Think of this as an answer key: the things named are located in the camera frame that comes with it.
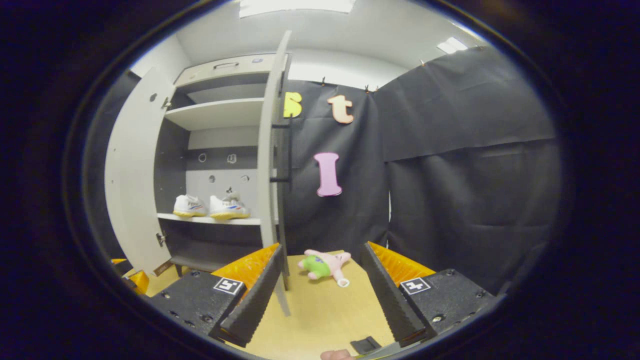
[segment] ceiling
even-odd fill
[[[406,69],[444,55],[436,45],[451,36],[469,47],[486,44],[439,13],[406,0],[356,0],[349,14],[293,10],[240,19],[238,13],[239,1],[230,1],[177,33],[194,64],[273,52],[288,29],[288,49],[358,54]]]

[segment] wooden table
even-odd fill
[[[349,342],[367,336],[382,347],[394,342],[367,273],[360,265],[350,260],[342,267],[351,284],[340,288],[333,277],[310,280],[307,272],[298,268],[304,257],[288,257],[291,276],[285,295],[291,316],[284,316],[272,294],[251,342],[246,348],[230,346],[267,359],[318,360],[326,350],[346,348],[351,355],[357,355]]]

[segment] patrick star plush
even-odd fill
[[[338,286],[346,288],[349,286],[349,280],[342,274],[342,266],[347,260],[351,259],[351,254],[343,252],[337,255],[327,254],[315,250],[305,251],[307,257],[298,263],[298,267],[302,270],[308,270],[309,279],[320,279],[325,276],[333,276],[338,282]]]

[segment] sneaker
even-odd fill
[[[211,195],[209,207],[211,217],[216,220],[229,220],[232,218],[248,218],[251,213],[240,201],[240,195],[232,192],[224,199],[220,200],[215,195]]]
[[[207,215],[207,210],[197,197],[180,195],[175,198],[173,213],[179,217],[203,217]]]

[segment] shoe sole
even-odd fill
[[[238,214],[238,213],[215,213],[210,215],[216,220],[231,220],[233,218],[248,218],[250,214]]]
[[[187,218],[206,216],[205,214],[201,214],[201,213],[185,213],[183,211],[175,211],[175,210],[173,210],[173,214],[178,215],[179,217],[187,217]]]

